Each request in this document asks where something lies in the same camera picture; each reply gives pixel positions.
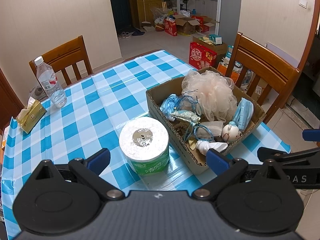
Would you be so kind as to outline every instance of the dark green door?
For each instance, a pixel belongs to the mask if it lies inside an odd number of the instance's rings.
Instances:
[[[131,14],[128,1],[129,0],[111,0],[112,13],[117,31],[131,25]]]

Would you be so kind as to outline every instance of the shoe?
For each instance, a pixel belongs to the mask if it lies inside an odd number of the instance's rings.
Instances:
[[[141,35],[143,35],[144,34],[144,32],[142,32],[142,31],[140,31],[140,30],[137,30],[137,31],[135,31],[134,33],[132,33],[132,36],[141,36]]]

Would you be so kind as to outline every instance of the white wall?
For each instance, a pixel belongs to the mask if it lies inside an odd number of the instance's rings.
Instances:
[[[0,5],[0,67],[24,104],[36,82],[28,62],[67,41],[83,35],[93,69],[121,57],[110,0],[0,0]],[[83,73],[84,64],[78,66]]]
[[[308,39],[315,0],[241,0],[239,31],[265,45],[270,42],[300,61]]]

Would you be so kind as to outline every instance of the wooden chair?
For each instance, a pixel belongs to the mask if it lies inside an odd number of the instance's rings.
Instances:
[[[252,96],[260,78],[268,83],[257,101],[259,105],[263,104],[272,88],[279,93],[263,120],[264,123],[268,123],[278,108],[288,99],[300,76],[299,70],[242,33],[238,33],[236,36],[226,77],[231,76],[235,61],[244,65],[236,81],[237,87],[241,86],[248,69],[256,74],[247,90],[247,95]]]
[[[71,80],[66,71],[66,67],[68,66],[72,66],[77,80],[81,79],[81,75],[77,66],[77,62],[79,61],[83,60],[88,75],[92,74],[92,68],[90,66],[87,50],[85,49],[82,36],[79,36],[72,41],[68,41],[59,47],[50,50],[49,52],[43,54],[42,57],[45,63],[52,66],[55,73],[61,70],[67,85],[71,84]],[[36,76],[36,67],[33,64],[33,61],[30,61],[29,65]]]

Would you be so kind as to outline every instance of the dining table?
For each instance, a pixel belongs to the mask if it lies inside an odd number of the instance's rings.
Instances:
[[[164,50],[153,51],[71,84],[65,88],[68,101],[62,108],[54,106],[49,99],[43,101],[47,112],[29,134],[12,118],[1,180],[8,239],[13,239],[20,232],[12,212],[13,201],[32,171],[44,159],[64,164],[74,158],[88,158],[107,148],[111,160],[100,177],[126,195],[130,190],[187,190],[191,194],[215,178],[210,169],[194,175],[171,145],[167,167],[153,176],[140,176],[130,168],[119,147],[119,135],[127,122],[151,116],[146,90],[194,70]],[[261,164],[257,158],[259,147],[290,152],[290,146],[261,123],[226,156]]]

